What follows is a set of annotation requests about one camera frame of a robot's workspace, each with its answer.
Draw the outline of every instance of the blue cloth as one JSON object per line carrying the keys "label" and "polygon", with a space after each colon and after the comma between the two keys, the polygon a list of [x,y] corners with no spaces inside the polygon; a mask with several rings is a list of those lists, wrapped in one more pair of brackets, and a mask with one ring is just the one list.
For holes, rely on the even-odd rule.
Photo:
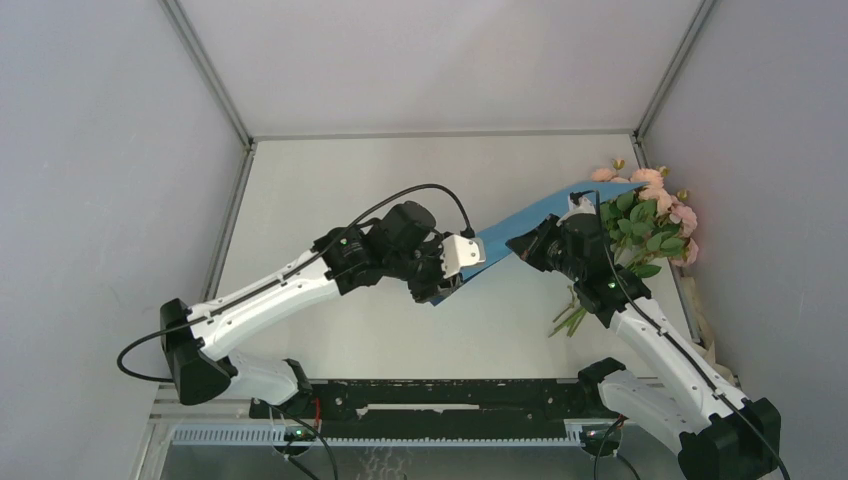
{"label": "blue cloth", "polygon": [[483,240],[486,249],[486,262],[478,267],[463,268],[462,276],[465,283],[471,281],[477,275],[483,273],[487,268],[498,263],[511,254],[512,251],[506,246],[507,240],[515,238],[536,228],[549,214],[564,215],[568,211],[568,196],[573,192],[586,190],[598,190],[601,194],[601,202],[613,199],[623,193],[641,187],[642,183],[605,183],[605,182],[580,182],[560,190],[553,195],[543,198],[529,207],[515,213],[496,225],[478,232],[477,236]]}

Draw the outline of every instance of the pink flower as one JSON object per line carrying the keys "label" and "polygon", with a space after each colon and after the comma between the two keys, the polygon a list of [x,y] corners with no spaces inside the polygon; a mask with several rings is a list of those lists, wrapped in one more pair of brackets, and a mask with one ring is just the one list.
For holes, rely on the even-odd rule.
{"label": "pink flower", "polygon": [[695,243],[695,240],[689,239],[689,245],[686,246],[686,249],[683,251],[683,258],[676,257],[671,259],[672,265],[677,265],[678,267],[688,267],[695,263],[695,260],[698,259],[698,244]]}
{"label": "pink flower", "polygon": [[683,228],[680,233],[684,237],[692,235],[695,228],[698,226],[698,216],[691,208],[679,203],[671,207],[671,215],[668,217],[674,223],[683,223]]}
{"label": "pink flower", "polygon": [[647,187],[643,188],[641,192],[639,192],[639,199],[656,200],[658,217],[665,215],[671,209],[671,195],[669,195],[668,192],[666,192],[662,187],[648,185]]}
{"label": "pink flower", "polygon": [[599,168],[592,172],[590,178],[593,182],[609,182],[615,178],[615,170],[611,168]]}
{"label": "pink flower", "polygon": [[650,187],[663,187],[662,174],[652,168],[640,168],[636,170],[630,176],[630,181],[633,183],[647,182]]}

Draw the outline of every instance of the gray wall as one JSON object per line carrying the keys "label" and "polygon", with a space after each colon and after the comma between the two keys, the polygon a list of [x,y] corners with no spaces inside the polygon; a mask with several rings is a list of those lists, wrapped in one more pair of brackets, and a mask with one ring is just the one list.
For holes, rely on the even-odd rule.
{"label": "gray wall", "polygon": [[[0,478],[123,479],[242,155],[157,2],[0,2]],[[157,345],[132,366],[167,372]]]}
{"label": "gray wall", "polygon": [[720,360],[783,416],[793,477],[843,478],[848,3],[724,1],[647,139],[692,189]]}
{"label": "gray wall", "polygon": [[262,136],[632,129],[699,1],[183,3]]}

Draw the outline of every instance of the table surface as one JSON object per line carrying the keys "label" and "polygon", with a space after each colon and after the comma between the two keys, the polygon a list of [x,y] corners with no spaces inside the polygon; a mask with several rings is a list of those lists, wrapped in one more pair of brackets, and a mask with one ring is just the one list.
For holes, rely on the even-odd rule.
{"label": "table surface", "polygon": [[[248,177],[218,294],[280,268],[329,229],[411,185],[442,183],[482,230],[584,180],[614,157],[636,159],[626,135],[538,135],[280,140],[260,142]],[[441,192],[410,197],[458,231],[461,217]],[[671,323],[689,337],[671,272],[647,279]],[[293,358],[318,379],[575,378],[606,357],[655,377],[636,353],[587,316],[577,334],[548,338],[570,296],[569,280],[515,256],[438,307],[412,301],[384,279],[295,313],[240,346]]]}

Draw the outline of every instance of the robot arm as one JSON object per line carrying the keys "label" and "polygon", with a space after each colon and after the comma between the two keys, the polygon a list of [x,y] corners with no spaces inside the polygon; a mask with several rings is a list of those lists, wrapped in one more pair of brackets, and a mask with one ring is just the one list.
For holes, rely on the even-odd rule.
{"label": "robot arm", "polygon": [[[232,294],[191,307],[179,299],[163,305],[163,328],[190,324],[162,340],[180,402],[196,405],[226,392],[280,405],[308,390],[297,362],[236,350],[302,308],[383,277],[406,281],[419,303],[450,295],[462,282],[460,270],[485,261],[485,253],[478,239],[443,234],[435,227],[430,212],[405,202],[382,219],[331,230],[293,262]],[[317,252],[323,254],[316,258]]]}
{"label": "robot arm", "polygon": [[689,346],[641,279],[613,265],[591,202],[582,195],[572,202],[562,218],[549,215],[507,245],[537,270],[559,271],[573,280],[581,305],[636,351],[672,399],[613,359],[581,372],[590,397],[663,442],[677,454],[688,479],[754,479],[774,470],[775,457],[745,422],[776,453],[780,415],[774,406],[766,399],[748,400]]}

